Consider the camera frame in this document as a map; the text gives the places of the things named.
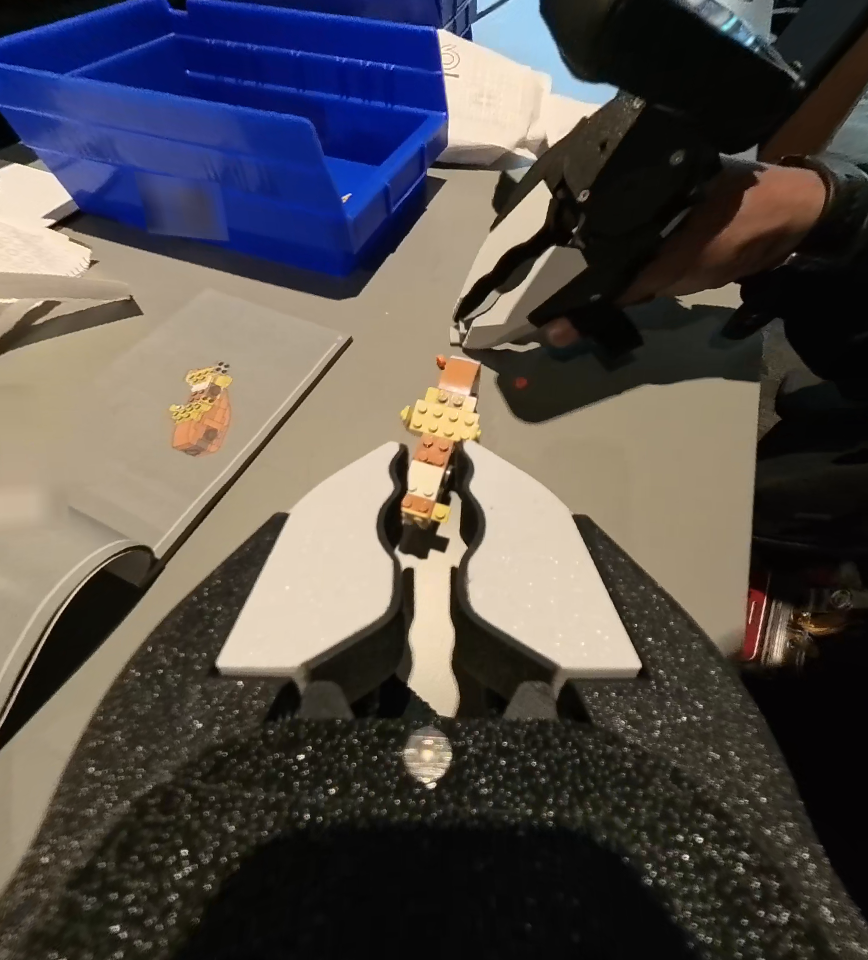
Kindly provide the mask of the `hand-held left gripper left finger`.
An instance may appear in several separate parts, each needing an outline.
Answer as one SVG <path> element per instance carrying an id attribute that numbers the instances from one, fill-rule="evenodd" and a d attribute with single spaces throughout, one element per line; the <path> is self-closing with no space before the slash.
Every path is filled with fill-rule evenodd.
<path id="1" fill-rule="evenodd" d="M 307 681 L 393 612 L 402 569 L 387 517 L 405 453 L 385 442 L 296 502 L 217 656 L 221 675 Z"/>

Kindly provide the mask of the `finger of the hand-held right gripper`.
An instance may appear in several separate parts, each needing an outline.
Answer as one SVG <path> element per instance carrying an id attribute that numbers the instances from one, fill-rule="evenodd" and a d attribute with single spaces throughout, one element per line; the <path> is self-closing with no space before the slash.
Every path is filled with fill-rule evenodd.
<path id="1" fill-rule="evenodd" d="M 479 307 L 489 290 L 505 284 L 523 264 L 552 247 L 565 248 L 557 198 L 533 167 L 500 174 L 493 201 L 495 220 L 465 277 L 452 322 L 458 321 L 459 310 Z M 564 287 L 529 314 L 533 325 L 544 325 L 563 311 Z"/>
<path id="2" fill-rule="evenodd" d="M 458 311 L 458 321 L 476 327 L 478 348 L 466 351 L 494 350 L 534 338 L 536 328 L 529 314 L 585 269 L 583 255 L 563 246 L 548 248 L 536 260 L 523 264 L 505 284 L 489 290 L 479 307 Z"/>

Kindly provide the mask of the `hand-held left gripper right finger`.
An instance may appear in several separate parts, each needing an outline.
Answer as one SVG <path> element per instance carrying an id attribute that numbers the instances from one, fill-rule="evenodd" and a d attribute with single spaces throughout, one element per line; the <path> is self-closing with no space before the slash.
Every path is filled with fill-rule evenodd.
<path id="1" fill-rule="evenodd" d="M 459 641 L 482 681 L 628 680 L 640 657 L 572 511 L 484 446 L 464 446 L 458 474 L 464 557 Z"/>

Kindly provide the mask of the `brown yellow toy brick model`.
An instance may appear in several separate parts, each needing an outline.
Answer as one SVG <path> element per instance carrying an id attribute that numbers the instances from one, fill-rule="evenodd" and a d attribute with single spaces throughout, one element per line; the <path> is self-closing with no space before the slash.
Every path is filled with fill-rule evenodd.
<path id="1" fill-rule="evenodd" d="M 469 356 L 448 356 L 436 383 L 401 411 L 414 442 L 400 497 L 400 547 L 416 560 L 445 551 L 453 526 L 461 524 L 464 448 L 483 434 L 478 408 L 483 366 Z"/>

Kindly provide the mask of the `grey instruction booklet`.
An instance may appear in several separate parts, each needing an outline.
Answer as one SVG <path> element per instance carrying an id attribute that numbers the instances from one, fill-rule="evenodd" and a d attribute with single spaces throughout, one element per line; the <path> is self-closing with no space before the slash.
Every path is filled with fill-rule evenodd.
<path id="1" fill-rule="evenodd" d="M 349 342 L 206 291 L 91 382 L 0 387 L 0 727 L 79 594 L 145 586 Z"/>

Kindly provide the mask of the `blue plastic bin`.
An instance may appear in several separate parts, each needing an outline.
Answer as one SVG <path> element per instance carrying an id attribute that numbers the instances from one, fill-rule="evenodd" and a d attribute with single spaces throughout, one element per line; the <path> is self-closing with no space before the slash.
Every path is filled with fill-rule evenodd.
<path id="1" fill-rule="evenodd" d="M 473 39 L 473 24 L 478 15 L 477 1 L 241 1 L 240 4 L 435 27 L 469 41 Z"/>
<path id="2" fill-rule="evenodd" d="M 0 113 L 78 208 L 344 277 L 447 145 L 434 27 L 124 2 L 0 38 Z"/>

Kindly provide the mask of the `person's right hand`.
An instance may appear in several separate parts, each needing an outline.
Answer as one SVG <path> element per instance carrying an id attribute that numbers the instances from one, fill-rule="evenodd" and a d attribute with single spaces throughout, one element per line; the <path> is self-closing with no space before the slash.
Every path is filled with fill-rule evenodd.
<path id="1" fill-rule="evenodd" d="M 702 293 L 773 269 L 815 226 L 825 199 L 815 170 L 728 161 L 618 303 Z"/>

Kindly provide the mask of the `white printed paper bag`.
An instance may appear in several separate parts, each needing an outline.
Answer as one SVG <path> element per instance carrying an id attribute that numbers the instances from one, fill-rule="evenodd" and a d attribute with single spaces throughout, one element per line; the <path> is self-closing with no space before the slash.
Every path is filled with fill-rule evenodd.
<path id="1" fill-rule="evenodd" d="M 438 37 L 448 106 L 440 165 L 529 165 L 600 108 L 554 93 L 548 75 L 450 31 Z"/>

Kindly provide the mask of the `person's black clothing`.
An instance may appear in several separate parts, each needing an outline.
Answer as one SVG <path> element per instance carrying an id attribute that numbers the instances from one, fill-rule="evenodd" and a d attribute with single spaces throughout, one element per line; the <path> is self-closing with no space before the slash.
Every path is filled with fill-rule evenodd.
<path id="1" fill-rule="evenodd" d="M 752 541 L 789 566 L 868 566 L 868 395 L 794 371 L 757 444 Z"/>

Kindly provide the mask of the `crumpled white paper bag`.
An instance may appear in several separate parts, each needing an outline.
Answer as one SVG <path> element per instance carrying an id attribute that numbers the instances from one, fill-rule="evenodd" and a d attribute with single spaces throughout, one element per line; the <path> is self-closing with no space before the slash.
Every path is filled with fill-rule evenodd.
<path id="1" fill-rule="evenodd" d="M 89 275 L 89 247 L 55 226 L 0 221 L 0 341 L 38 307 L 131 299 L 124 282 Z"/>

